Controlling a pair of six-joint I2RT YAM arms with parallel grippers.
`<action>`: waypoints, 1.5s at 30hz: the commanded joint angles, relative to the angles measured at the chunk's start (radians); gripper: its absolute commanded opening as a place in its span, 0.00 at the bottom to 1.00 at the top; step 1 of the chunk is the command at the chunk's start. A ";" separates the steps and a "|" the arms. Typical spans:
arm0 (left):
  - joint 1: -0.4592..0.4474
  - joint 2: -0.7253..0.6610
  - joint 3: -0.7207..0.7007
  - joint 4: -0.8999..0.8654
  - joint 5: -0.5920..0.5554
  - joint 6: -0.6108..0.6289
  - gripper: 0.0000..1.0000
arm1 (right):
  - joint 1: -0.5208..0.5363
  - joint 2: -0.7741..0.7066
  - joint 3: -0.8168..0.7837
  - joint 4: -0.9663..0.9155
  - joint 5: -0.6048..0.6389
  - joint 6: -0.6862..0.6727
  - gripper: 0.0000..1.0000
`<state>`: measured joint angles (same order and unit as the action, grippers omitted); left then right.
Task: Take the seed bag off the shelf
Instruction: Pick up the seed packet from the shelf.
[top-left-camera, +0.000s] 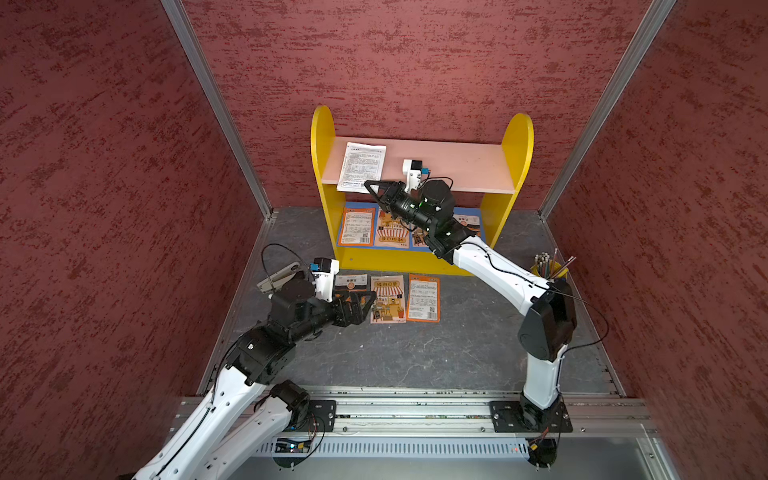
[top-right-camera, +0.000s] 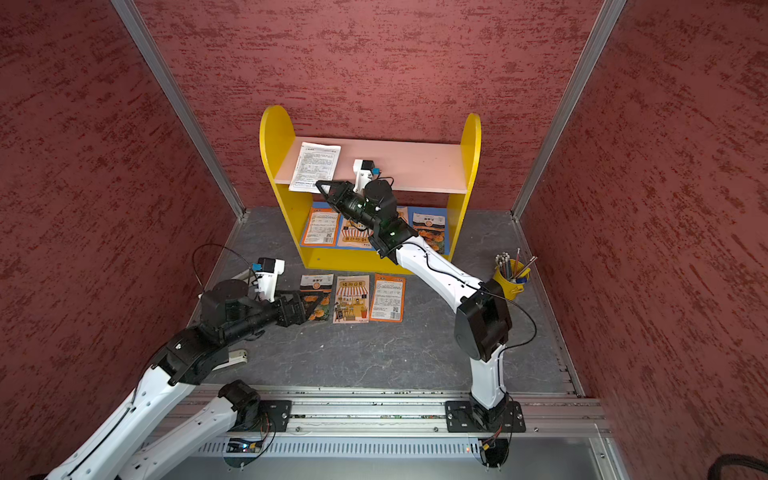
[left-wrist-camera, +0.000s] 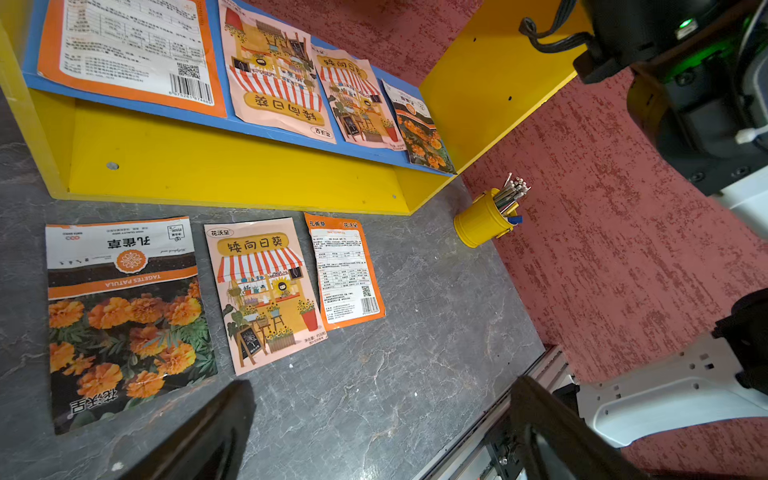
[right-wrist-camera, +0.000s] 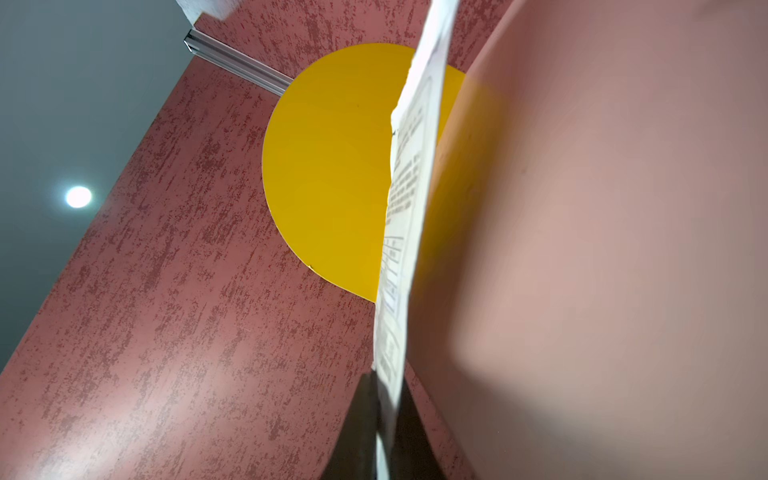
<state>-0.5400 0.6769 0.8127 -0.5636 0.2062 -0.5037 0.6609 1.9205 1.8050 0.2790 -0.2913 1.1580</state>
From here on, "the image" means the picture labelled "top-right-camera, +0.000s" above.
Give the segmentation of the white seed bag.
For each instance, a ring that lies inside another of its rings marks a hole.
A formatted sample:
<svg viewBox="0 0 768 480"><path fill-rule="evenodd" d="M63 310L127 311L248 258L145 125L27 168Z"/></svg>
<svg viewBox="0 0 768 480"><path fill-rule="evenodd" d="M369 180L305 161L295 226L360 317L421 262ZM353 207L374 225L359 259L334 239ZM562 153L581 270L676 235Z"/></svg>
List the white seed bag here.
<svg viewBox="0 0 768 480"><path fill-rule="evenodd" d="M289 184L293 192L317 194L317 181L331 181L341 154L341 146L303 142Z"/></svg>

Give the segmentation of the marigold seed bag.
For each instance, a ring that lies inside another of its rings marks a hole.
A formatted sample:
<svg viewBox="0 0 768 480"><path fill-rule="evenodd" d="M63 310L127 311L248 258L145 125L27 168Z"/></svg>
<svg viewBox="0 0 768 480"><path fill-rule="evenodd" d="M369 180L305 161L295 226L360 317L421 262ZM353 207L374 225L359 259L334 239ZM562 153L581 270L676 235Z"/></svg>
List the marigold seed bag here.
<svg viewBox="0 0 768 480"><path fill-rule="evenodd" d="M450 252L447 213L444 208L409 207L410 225L441 255Z"/></svg>
<svg viewBox="0 0 768 480"><path fill-rule="evenodd" d="M308 321L329 321L332 316L333 274L303 275L299 296Z"/></svg>

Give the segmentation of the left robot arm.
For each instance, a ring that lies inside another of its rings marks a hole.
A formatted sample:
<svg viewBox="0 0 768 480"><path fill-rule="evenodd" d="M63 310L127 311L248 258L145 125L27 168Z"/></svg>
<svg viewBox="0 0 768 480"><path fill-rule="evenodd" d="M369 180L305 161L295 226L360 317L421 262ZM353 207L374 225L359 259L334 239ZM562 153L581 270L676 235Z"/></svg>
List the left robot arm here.
<svg viewBox="0 0 768 480"><path fill-rule="evenodd" d="M49 479L160 479L209 440L232 428L269 433L277 428L261 397L242 380L151 444L145 441L183 399L217 367L232 345L271 326L306 320L296 291L267 294L239 279L203 293L200 321L179 331L152 357L136 387Z"/></svg>

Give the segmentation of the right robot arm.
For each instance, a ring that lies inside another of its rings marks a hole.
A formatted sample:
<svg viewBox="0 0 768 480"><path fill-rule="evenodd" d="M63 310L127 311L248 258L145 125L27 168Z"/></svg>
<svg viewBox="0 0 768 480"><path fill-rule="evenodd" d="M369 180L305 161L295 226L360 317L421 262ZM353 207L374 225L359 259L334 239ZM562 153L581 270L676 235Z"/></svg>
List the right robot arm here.
<svg viewBox="0 0 768 480"><path fill-rule="evenodd" d="M471 365L469 421L480 431L511 431L505 417L522 415L504 386L503 355L536 339L533 316L505 296L498 280L482 281L434 251L399 215L387 181L372 180L360 191L349 181L318 180L316 187L331 209L371 232L368 242L381 258L419 277L455 313L454 338Z"/></svg>

